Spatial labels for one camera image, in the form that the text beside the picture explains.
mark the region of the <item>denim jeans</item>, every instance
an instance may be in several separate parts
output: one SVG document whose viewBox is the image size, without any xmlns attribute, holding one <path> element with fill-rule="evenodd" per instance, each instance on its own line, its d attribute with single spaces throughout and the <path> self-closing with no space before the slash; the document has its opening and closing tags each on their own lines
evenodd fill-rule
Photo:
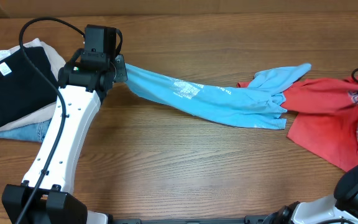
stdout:
<svg viewBox="0 0 358 224">
<path fill-rule="evenodd" d="M 42 142 L 47 134 L 49 124 L 50 119 L 44 122 L 29 124 L 7 131 L 0 131 L 0 138 Z"/>
</svg>

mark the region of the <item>wooden table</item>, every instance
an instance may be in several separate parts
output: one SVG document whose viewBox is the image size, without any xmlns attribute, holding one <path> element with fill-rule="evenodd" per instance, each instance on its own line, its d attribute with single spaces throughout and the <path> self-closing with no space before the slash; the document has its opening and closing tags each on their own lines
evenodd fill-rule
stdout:
<svg viewBox="0 0 358 224">
<path fill-rule="evenodd" d="M 77 27 L 114 26 L 126 62 L 175 78 L 235 86 L 255 72 L 309 62 L 305 78 L 346 78 L 358 67 L 358 12 L 207 16 L 70 17 Z M 0 19 L 0 50 L 18 44 L 28 19 Z M 75 31 L 39 22 L 39 37 L 68 60 Z M 138 98 L 115 85 L 92 123 L 75 196 L 116 218 L 243 217 L 333 192 L 343 171 L 286 138 L 285 130 L 233 128 Z M 39 143 L 0 140 L 0 223 L 6 184 L 20 184 Z"/>
</svg>

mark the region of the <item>black t-shirt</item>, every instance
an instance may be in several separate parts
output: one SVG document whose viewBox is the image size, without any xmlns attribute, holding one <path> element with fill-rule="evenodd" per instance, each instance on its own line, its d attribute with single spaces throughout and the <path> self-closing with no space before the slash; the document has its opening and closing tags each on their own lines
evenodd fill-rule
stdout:
<svg viewBox="0 0 358 224">
<path fill-rule="evenodd" d="M 44 48 L 30 47 L 25 51 L 57 88 Z M 20 50 L 0 61 L 0 65 L 0 127 L 56 101 L 55 91 L 29 65 Z"/>
</svg>

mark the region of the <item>light blue shirt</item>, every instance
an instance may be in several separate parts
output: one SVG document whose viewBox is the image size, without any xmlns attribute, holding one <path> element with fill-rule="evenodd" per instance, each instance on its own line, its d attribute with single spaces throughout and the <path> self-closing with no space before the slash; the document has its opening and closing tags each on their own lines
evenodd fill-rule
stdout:
<svg viewBox="0 0 358 224">
<path fill-rule="evenodd" d="M 172 106 L 194 116 L 242 128 L 284 129 L 287 112 L 282 93 L 311 69 L 273 68 L 255 74 L 248 88 L 202 85 L 160 75 L 126 64 L 129 89 L 147 100 Z"/>
</svg>

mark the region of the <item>folded clothes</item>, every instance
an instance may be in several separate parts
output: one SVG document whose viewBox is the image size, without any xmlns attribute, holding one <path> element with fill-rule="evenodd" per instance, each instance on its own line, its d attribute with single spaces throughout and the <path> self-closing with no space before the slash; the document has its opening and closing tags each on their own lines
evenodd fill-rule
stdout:
<svg viewBox="0 0 358 224">
<path fill-rule="evenodd" d="M 34 39 L 33 41 L 24 44 L 25 47 L 43 47 L 45 54 L 47 55 L 48 61 L 51 65 L 51 71 L 55 78 L 57 78 L 58 70 L 64 66 L 65 61 L 64 59 L 56 52 L 55 49 L 53 49 L 51 46 L 45 44 L 44 42 L 41 42 L 39 39 Z M 9 53 L 13 54 L 17 50 L 19 50 L 20 47 L 16 46 L 11 49 L 9 49 Z M 25 126 L 28 124 L 34 124 L 39 123 L 42 121 L 46 121 L 50 119 L 55 111 L 55 103 L 52 103 L 48 106 L 45 106 L 23 118 L 20 118 L 16 121 L 10 122 L 2 127 L 0 127 L 0 131 L 6 131 L 13 128 L 18 128 L 21 126 Z"/>
<path fill-rule="evenodd" d="M 299 112 L 288 138 L 345 171 L 358 165 L 358 83 L 305 80 L 284 95 L 282 107 Z"/>
<path fill-rule="evenodd" d="M 126 65 L 126 85 L 139 97 L 194 116 L 242 128 L 284 129 L 282 94 L 311 68 L 274 68 L 255 74 L 248 88 L 202 85 Z"/>
<path fill-rule="evenodd" d="M 42 47 L 26 53 L 34 65 L 57 88 L 57 81 Z M 0 127 L 56 101 L 57 94 L 25 60 L 19 51 L 0 61 Z"/>
</svg>

